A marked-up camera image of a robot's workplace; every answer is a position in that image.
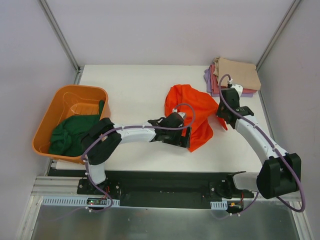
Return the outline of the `orange t-shirt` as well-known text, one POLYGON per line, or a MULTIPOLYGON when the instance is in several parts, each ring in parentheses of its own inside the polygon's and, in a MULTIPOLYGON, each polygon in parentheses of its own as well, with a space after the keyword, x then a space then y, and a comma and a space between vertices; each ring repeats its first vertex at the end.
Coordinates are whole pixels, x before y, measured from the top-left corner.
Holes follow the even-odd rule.
POLYGON ((192 153, 213 137, 209 117, 216 115, 218 107, 219 104, 208 93, 198 91, 189 84, 176 84, 170 88, 165 98, 164 115, 167 117, 176 108, 186 113, 184 124, 188 125, 192 122, 192 111, 195 112, 188 148, 192 153))

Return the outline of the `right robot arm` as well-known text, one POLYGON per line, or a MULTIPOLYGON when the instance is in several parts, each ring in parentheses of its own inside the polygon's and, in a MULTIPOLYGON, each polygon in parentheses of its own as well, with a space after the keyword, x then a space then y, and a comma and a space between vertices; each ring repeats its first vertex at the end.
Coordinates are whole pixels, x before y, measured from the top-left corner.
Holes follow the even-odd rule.
POLYGON ((225 184, 228 196, 234 198, 243 190, 252 190, 271 199, 299 190, 301 158, 296 153, 288 153, 265 133, 252 110, 240 106, 240 96, 235 88, 221 90, 216 115, 244 137, 262 164, 258 173, 239 171, 231 174, 225 184))

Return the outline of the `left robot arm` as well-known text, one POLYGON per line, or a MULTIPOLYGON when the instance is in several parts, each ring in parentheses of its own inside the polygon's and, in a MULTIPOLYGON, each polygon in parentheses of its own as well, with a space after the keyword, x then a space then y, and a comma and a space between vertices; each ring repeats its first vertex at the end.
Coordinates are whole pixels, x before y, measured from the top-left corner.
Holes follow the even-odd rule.
POLYGON ((192 123, 185 124, 184 112, 172 112, 167 117, 150 119, 138 125, 115 124, 110 118, 101 119, 81 139, 88 188, 99 195, 105 191, 105 162, 121 144, 161 142, 182 148, 190 147, 192 123))

